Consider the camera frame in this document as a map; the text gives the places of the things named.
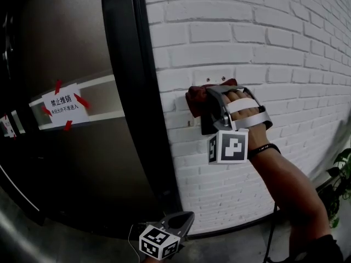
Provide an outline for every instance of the white brick wall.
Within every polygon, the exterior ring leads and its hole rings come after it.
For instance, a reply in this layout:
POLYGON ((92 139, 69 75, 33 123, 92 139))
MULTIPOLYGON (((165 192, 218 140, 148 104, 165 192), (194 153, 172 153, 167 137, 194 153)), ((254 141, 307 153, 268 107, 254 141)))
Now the white brick wall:
POLYGON ((351 103, 349 0, 146 0, 158 84, 190 233, 233 227, 273 211, 249 164, 208 165, 206 136, 185 92, 236 78, 274 122, 268 131, 307 175, 351 103))

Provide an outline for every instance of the red tape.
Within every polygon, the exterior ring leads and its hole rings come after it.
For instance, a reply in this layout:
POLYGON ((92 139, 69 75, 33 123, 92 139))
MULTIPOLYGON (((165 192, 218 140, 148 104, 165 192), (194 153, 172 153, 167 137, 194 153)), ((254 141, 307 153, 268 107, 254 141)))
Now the red tape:
POLYGON ((62 81, 61 80, 57 80, 56 88, 55 88, 55 95, 57 95, 60 92, 61 84, 62 84, 62 81))
POLYGON ((86 109, 89 109, 89 108, 90 108, 90 103, 89 103, 89 102, 87 102, 85 99, 81 98, 79 95, 76 95, 76 94, 74 94, 74 95, 75 95, 77 101, 78 101, 81 105, 83 105, 86 109))
POLYGON ((71 126, 72 126, 72 122, 73 122, 73 121, 67 121, 66 126, 65 126, 65 128, 64 128, 65 131, 70 130, 70 128, 71 128, 71 126))
POLYGON ((42 110, 47 114, 50 115, 51 117, 53 116, 50 112, 50 110, 48 110, 45 106, 42 106, 42 110))

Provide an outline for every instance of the white paper sign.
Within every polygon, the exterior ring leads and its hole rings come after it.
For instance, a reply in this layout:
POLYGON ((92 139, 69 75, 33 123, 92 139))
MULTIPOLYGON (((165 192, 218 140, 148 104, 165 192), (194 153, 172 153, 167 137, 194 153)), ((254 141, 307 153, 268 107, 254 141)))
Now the white paper sign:
POLYGON ((6 127, 8 135, 11 138, 13 138, 15 136, 15 132, 13 131, 13 128, 12 128, 12 125, 10 123, 9 118, 8 117, 6 117, 6 119, 4 118, 3 123, 4 123, 5 127, 6 127))
POLYGON ((89 121, 86 108, 81 105, 74 94, 80 96, 77 84, 61 88, 55 95, 55 91, 42 96, 45 107, 52 114, 51 121, 56 127, 66 125, 67 121, 78 124, 89 121))

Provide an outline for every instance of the white strap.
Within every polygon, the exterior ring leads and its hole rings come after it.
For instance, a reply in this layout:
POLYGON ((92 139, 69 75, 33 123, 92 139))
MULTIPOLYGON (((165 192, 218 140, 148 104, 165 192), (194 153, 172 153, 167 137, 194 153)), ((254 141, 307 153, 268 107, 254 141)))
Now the white strap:
POLYGON ((228 104, 228 109, 231 114, 243 109, 254 107, 259 107, 259 105, 255 100, 249 98, 238 99, 228 104))

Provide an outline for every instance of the concrete floor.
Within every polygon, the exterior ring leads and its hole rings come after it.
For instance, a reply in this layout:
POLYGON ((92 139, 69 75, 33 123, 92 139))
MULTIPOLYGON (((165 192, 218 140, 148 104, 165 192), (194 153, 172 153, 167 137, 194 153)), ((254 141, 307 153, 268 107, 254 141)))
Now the concrete floor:
MULTIPOLYGON (((343 202, 339 226, 333 231, 344 257, 351 254, 351 205, 343 202)), ((171 262, 176 263, 261 263, 264 258, 270 223, 226 235, 186 242, 186 247, 171 262)), ((288 257, 290 227, 280 221, 274 232, 270 257, 288 257)), ((38 226, 29 220, 0 188, 1 262, 20 263, 107 263, 138 262, 127 241, 85 233, 46 220, 38 226)))

